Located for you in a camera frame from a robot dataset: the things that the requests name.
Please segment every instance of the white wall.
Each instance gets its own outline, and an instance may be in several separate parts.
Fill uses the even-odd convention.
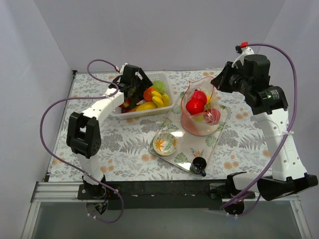
[[[223,67],[236,44],[265,39],[285,0],[34,1],[68,64],[86,71],[94,58],[148,70]]]
[[[298,153],[309,174],[319,176],[319,1],[287,0],[265,42],[284,49],[293,59],[298,76],[298,114],[293,127]],[[282,86],[293,106],[293,78],[286,59],[275,50],[261,48],[271,61],[271,81]],[[319,187],[301,193],[302,209],[312,237],[319,238]]]
[[[67,96],[71,70],[32,0],[0,0],[0,237],[20,238],[50,157],[39,140],[45,109]],[[53,147],[63,105],[45,124]]]

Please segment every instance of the floral tablecloth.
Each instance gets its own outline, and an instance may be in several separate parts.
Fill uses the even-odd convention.
[[[188,81],[205,76],[216,76],[220,70],[167,71],[174,94],[179,96],[188,87]],[[105,80],[116,74],[96,74]],[[101,96],[107,86],[93,80],[87,74],[77,74],[72,97]],[[224,179],[230,173],[247,171],[258,173],[270,160],[263,133],[255,122],[250,108],[239,93],[217,92],[220,103],[231,109],[228,124],[222,134],[213,159],[207,167],[207,176],[194,176],[170,163],[151,155],[148,145],[165,115],[119,120],[107,117],[100,125],[102,146],[99,151],[101,170],[107,181],[141,180],[192,180]],[[64,160],[80,166],[76,156],[66,145],[68,118],[72,112],[81,112],[93,104],[93,100],[72,100],[66,115],[56,148],[56,154]],[[50,182],[80,182],[82,173],[57,159],[52,159],[48,172]]]

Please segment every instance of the white plastic bin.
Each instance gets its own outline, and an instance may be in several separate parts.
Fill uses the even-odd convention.
[[[174,100],[173,88],[171,86],[171,83],[170,83],[170,80],[169,80],[167,74],[164,71],[157,71],[157,72],[146,72],[146,75],[149,77],[149,79],[152,82],[163,81],[165,83],[166,94],[169,96],[169,106],[162,107],[162,108],[156,108],[156,109],[148,110],[148,111],[128,112],[128,113],[123,113],[123,114],[121,114],[121,108],[117,107],[111,113],[111,116],[117,117],[120,120],[127,120],[127,119],[137,118],[137,117],[165,114],[174,107],[175,100]]]

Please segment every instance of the small bowl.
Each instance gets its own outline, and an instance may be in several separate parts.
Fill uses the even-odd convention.
[[[159,133],[153,140],[153,148],[156,153],[167,156],[177,150],[177,138],[171,133]]]

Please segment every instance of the yellow banana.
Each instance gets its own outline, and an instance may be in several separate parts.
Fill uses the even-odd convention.
[[[152,92],[151,92],[151,95],[152,95],[152,96],[159,97],[161,100],[163,100],[163,97],[162,97],[161,94],[158,93],[157,91],[152,91]]]
[[[139,105],[135,111],[147,111],[156,108],[156,104],[152,101]]]
[[[164,102],[164,107],[169,106],[169,96],[167,94],[163,94],[163,102]]]
[[[157,105],[158,108],[164,107],[164,102],[159,97],[153,96],[152,101]]]

